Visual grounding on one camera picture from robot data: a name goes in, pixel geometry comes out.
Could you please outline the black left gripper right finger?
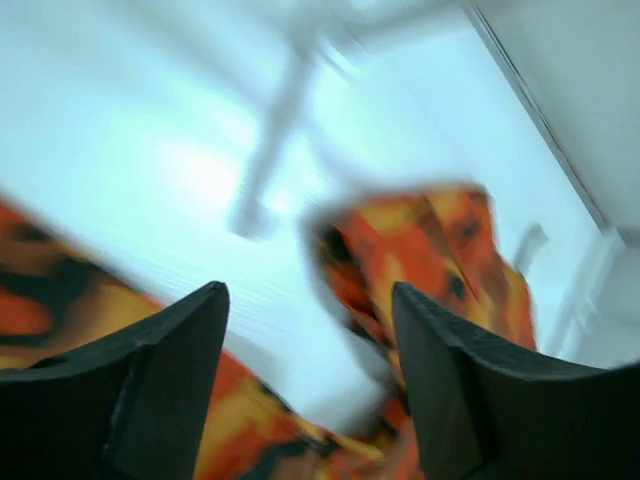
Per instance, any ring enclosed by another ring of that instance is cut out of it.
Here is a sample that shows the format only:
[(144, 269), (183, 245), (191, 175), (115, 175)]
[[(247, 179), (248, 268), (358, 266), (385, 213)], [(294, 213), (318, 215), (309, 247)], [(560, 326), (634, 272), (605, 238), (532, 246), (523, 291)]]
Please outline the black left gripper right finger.
[(635, 479), (639, 367), (516, 345), (407, 283), (393, 288), (401, 370), (429, 479)]

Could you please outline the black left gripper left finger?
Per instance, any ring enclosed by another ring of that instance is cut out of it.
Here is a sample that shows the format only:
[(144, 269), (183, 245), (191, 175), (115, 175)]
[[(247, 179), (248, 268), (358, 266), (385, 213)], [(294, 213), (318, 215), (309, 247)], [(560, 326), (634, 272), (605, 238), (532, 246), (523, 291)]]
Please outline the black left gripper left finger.
[(1, 374), (5, 479), (190, 479), (229, 314), (212, 282), (164, 310)]

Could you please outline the orange camouflage trousers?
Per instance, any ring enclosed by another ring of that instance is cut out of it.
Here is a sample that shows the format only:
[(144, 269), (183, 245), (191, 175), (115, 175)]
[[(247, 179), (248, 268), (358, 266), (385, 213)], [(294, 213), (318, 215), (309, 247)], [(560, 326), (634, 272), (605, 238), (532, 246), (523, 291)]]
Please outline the orange camouflage trousers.
[[(361, 200), (319, 228), (324, 281), (353, 333), (393, 369), (400, 354), (392, 290), (407, 282), (458, 315), (535, 347), (524, 276), (498, 253), (490, 199), (440, 185)], [(25, 368), (158, 312), (157, 301), (107, 273), (8, 205), (1, 208), (1, 365)], [(341, 435), (294, 413), (223, 353), (195, 475), (199, 479), (420, 479), (405, 382), (397, 377), (371, 432)]]

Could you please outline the white clothes rack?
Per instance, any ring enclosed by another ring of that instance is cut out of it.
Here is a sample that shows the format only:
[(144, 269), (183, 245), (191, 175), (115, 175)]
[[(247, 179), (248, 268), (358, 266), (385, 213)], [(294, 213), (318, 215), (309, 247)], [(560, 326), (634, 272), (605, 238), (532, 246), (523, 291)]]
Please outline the white clothes rack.
[(290, 134), (306, 121), (312, 78), (324, 63), (348, 75), (358, 56), (390, 38), (404, 21), (402, 7), (378, 8), (368, 15), (352, 1), (298, 1), (280, 29), (291, 59), (268, 105), (258, 144), (237, 199), (232, 230), (251, 238), (263, 229), (261, 201)]

